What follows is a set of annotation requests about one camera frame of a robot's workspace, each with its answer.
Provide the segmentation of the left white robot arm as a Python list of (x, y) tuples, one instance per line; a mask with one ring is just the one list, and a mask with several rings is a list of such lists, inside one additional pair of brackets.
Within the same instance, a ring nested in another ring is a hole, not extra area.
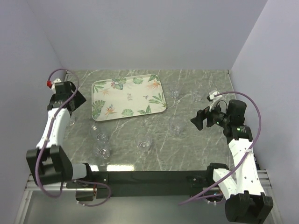
[(48, 120), (43, 135), (35, 149), (26, 153), (30, 172), (39, 186), (77, 179), (82, 187), (88, 188), (94, 182), (89, 165), (71, 163), (62, 147), (71, 116), (86, 98), (70, 81), (53, 83), (52, 89), (55, 93), (47, 106)]

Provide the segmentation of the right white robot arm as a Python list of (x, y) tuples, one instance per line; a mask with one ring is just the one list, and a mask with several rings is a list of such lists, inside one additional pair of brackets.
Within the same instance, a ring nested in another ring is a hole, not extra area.
[(211, 164), (206, 174), (210, 186), (219, 186), (225, 202), (226, 218), (230, 222), (243, 224), (262, 224), (270, 214), (274, 202), (267, 196), (260, 182), (252, 148), (251, 129), (244, 124), (246, 103), (230, 100), (225, 112), (220, 100), (212, 100), (210, 106), (199, 110), (191, 122), (198, 130), (218, 125), (223, 128), (229, 150), (232, 154), (233, 170), (221, 164)]

